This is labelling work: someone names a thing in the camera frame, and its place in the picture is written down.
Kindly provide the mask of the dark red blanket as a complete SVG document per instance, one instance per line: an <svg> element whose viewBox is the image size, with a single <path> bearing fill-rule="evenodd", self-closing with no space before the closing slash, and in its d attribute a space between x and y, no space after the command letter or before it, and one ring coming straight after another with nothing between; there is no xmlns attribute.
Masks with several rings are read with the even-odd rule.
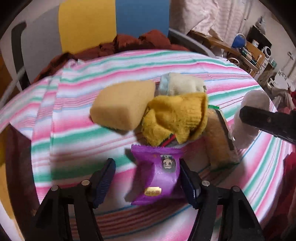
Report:
<svg viewBox="0 0 296 241"><path fill-rule="evenodd" d="M178 44L172 44L162 32L159 30L151 30L138 38L118 34L112 42L101 43L98 46L80 51L78 53L65 52L61 55L54 57L50 63L38 74L38 76L33 80L34 83L40 81L41 79L54 75L58 70L63 68L63 66L71 59L78 61L92 60L100 57L106 57L114 54L118 54L124 51L133 50L178 50L178 51L188 51L186 47Z"/></svg>

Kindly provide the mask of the striped pink green bedsheet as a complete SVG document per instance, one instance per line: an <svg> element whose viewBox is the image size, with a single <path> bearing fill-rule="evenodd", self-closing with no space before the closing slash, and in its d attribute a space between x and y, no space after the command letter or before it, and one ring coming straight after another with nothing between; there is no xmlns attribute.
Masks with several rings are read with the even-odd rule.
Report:
<svg viewBox="0 0 296 241"><path fill-rule="evenodd" d="M233 64L183 51L128 51L93 61L69 61L56 75L30 86L1 110L1 131L12 125L31 140L31 161L39 203L53 185L74 186L108 158L116 173L95 216L105 240L186 240L196 210L183 201L132 206L127 194L135 164L127 151L140 131L117 133L94 124L89 109L109 85L130 80L159 82L178 72L204 80L209 103L229 125L245 94L260 86Z"/></svg>

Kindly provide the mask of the white plastic item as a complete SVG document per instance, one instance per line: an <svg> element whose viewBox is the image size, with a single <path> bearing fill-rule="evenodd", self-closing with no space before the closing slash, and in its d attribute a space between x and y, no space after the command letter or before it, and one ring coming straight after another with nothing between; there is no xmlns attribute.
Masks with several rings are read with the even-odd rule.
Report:
<svg viewBox="0 0 296 241"><path fill-rule="evenodd" d="M231 126L231 136L233 137L234 146L238 150L248 148L258 135L259 129L251 126L244 121L254 121L257 118L257 111L247 108L240 114L241 109L245 106L269 111L270 99L262 90L252 90L245 94L240 108L234 115L234 122Z"/></svg>

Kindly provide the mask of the mustard yellow sock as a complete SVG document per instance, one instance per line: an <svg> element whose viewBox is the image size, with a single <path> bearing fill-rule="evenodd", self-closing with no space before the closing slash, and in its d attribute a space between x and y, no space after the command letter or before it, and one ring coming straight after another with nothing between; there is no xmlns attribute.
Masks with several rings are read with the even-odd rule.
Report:
<svg viewBox="0 0 296 241"><path fill-rule="evenodd" d="M175 96L159 95L147 104L142 119L146 142L160 146L174 135L178 144L197 139L208 120L208 96L203 92Z"/></svg>

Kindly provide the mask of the wooden desk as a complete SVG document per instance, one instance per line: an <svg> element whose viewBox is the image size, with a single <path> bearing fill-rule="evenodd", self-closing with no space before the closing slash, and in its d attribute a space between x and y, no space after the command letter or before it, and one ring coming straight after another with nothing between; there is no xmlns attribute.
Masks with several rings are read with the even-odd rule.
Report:
<svg viewBox="0 0 296 241"><path fill-rule="evenodd" d="M210 49L217 57L224 57L229 62L232 62L245 70L252 77L255 77L255 74L259 74L262 70L261 64L263 63L265 56L261 51L258 51L256 57L255 54L247 49L247 47L242 47L246 53L243 55L239 49L232 48L217 38L206 36L196 31L190 31L188 36Z"/></svg>

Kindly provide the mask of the yellow blue grey chair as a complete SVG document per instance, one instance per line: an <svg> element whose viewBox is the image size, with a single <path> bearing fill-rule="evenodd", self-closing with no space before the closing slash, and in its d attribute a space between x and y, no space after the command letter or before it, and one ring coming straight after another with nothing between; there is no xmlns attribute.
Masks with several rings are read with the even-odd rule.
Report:
<svg viewBox="0 0 296 241"><path fill-rule="evenodd" d="M139 37L156 30L198 53L213 53L169 26L170 1L64 1L11 30L16 73L25 89L50 60L113 41L117 34Z"/></svg>

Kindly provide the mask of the cream rolled sock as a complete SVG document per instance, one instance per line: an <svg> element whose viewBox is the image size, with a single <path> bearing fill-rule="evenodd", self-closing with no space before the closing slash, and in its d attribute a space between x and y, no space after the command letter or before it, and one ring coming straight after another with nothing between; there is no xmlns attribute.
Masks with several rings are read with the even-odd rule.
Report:
<svg viewBox="0 0 296 241"><path fill-rule="evenodd" d="M195 92L207 92L207 87L201 78L180 73L167 73L160 78L159 95L175 96Z"/></svg>

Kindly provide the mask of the purple snack packet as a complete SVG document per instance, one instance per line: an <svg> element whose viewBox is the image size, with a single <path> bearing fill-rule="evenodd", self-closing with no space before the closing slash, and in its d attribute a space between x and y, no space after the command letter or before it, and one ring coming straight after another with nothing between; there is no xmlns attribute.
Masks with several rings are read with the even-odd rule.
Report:
<svg viewBox="0 0 296 241"><path fill-rule="evenodd" d="M141 184L132 205L185 197L179 180L181 149L132 145L131 153L137 162L137 177Z"/></svg>

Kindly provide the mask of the pink curtain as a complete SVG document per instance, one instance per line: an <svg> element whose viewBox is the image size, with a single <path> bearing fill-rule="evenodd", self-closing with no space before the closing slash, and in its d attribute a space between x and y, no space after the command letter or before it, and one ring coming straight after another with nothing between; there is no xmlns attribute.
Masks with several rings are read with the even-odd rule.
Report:
<svg viewBox="0 0 296 241"><path fill-rule="evenodd" d="M241 33L252 1L175 0L170 4L170 27L217 38L228 45Z"/></svg>

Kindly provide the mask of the yellow sponge block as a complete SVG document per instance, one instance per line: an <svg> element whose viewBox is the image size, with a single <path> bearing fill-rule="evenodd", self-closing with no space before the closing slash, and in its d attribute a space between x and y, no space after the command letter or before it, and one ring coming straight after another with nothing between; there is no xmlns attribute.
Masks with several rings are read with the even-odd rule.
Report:
<svg viewBox="0 0 296 241"><path fill-rule="evenodd" d="M90 108L93 123L122 131L134 130L141 122L147 104L154 98L151 80L127 81L99 92Z"/></svg>

